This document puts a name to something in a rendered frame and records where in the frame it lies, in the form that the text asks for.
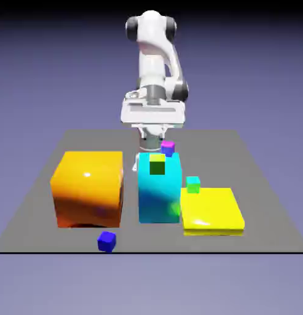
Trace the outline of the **small purple cube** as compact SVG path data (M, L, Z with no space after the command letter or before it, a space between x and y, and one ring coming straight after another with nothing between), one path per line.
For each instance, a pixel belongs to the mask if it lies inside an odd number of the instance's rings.
M171 141L163 140L160 146L161 153L166 157L172 157L175 152L175 143Z

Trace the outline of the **small dark green cube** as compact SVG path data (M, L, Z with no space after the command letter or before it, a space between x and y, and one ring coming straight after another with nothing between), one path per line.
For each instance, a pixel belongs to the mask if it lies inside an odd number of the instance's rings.
M165 174L165 155L162 153L152 153L149 155L149 173L151 175Z

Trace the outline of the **large yellow box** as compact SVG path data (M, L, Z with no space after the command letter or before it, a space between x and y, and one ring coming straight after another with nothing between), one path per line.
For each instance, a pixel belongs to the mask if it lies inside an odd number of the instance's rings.
M241 236L245 221L230 188L181 189L181 216L185 236Z

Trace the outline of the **large orange box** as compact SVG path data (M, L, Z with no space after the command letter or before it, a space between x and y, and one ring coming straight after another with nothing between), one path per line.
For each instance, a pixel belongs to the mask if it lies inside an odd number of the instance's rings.
M67 151L50 187L59 228L118 228L124 191L123 152Z

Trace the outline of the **small blue cube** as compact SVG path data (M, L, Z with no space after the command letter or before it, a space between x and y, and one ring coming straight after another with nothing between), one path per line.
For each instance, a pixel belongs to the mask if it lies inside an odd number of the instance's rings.
M111 253L116 246L116 234L109 231L103 231L98 239L98 250Z

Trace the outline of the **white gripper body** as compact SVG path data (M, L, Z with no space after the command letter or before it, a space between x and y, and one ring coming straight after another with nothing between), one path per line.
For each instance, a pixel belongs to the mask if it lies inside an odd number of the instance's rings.
M125 99L120 120L124 124L182 126L185 123L185 104L160 99L159 105L148 105L146 99Z

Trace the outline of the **small bright green cube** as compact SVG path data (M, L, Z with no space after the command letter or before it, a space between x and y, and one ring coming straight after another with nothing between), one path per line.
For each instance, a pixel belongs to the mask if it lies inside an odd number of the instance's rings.
M186 189L188 193L197 194L200 192L200 179L198 176L186 177Z

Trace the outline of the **large cyan box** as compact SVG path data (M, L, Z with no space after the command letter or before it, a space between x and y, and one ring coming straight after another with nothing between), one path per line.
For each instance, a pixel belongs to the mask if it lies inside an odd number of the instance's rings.
M165 173L150 173L151 153L138 162L138 218L140 223L179 223L182 168L179 153L165 158Z

